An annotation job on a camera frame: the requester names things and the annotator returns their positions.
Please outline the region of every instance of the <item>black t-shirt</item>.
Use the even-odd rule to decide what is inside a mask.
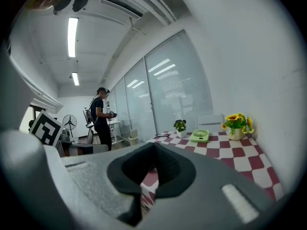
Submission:
[[[94,121],[97,118],[97,116],[96,116],[96,107],[101,107],[101,112],[102,112],[102,110],[104,108],[104,102],[102,101],[102,99],[100,99],[98,97],[96,99],[94,99],[92,104],[91,104],[91,114],[92,114],[92,117],[93,117]],[[96,124],[97,125],[107,124],[106,118],[105,117],[98,117]]]

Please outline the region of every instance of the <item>flower pot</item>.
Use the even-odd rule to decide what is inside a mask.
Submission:
[[[180,138],[184,138],[187,136],[187,130],[182,130],[180,132],[178,132],[178,130],[176,130],[177,132],[177,135],[180,137]]]
[[[245,136],[242,132],[242,128],[234,128],[233,133],[231,129],[229,129],[227,135],[230,140],[241,140]]]

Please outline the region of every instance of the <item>small potted plant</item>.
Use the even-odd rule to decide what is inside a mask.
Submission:
[[[174,123],[174,127],[176,129],[177,135],[180,138],[184,138],[187,136],[187,130],[186,130],[186,120],[176,120]]]
[[[229,127],[227,135],[230,140],[241,140],[245,134],[254,132],[253,121],[250,117],[246,119],[243,113],[232,114],[225,119],[222,129]]]

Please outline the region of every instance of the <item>desk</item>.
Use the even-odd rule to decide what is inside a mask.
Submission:
[[[153,138],[148,142],[172,145],[178,149],[219,159],[262,187],[274,200],[283,196],[283,189],[271,163],[250,135],[234,141],[228,139],[226,132],[210,133],[208,143],[197,143],[189,141],[192,133],[188,133],[183,139],[179,138],[176,132],[163,132],[161,135],[164,134],[169,134],[169,137]],[[154,169],[141,183],[143,205],[148,208],[153,206],[154,194],[158,186],[158,173]]]
[[[121,142],[121,141],[123,141],[123,140],[117,140],[117,132],[116,132],[116,129],[114,128],[114,125],[115,124],[118,124],[118,123],[120,123],[121,121],[118,121],[118,120],[111,120],[111,121],[109,121],[109,120],[107,120],[107,125],[109,125],[109,126],[111,126],[111,136],[112,136],[112,134],[114,135],[114,139],[115,139],[115,142],[113,142],[112,143],[112,145],[113,144],[116,144],[116,143],[118,143],[118,142]]]

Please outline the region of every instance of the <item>electric fan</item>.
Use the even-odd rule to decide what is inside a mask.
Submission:
[[[72,130],[77,126],[77,119],[73,115],[68,114],[63,118],[63,125],[67,130],[71,131],[71,137],[73,137]]]
[[[209,130],[196,129],[190,136],[190,141],[193,142],[208,142],[208,140],[209,140]]]

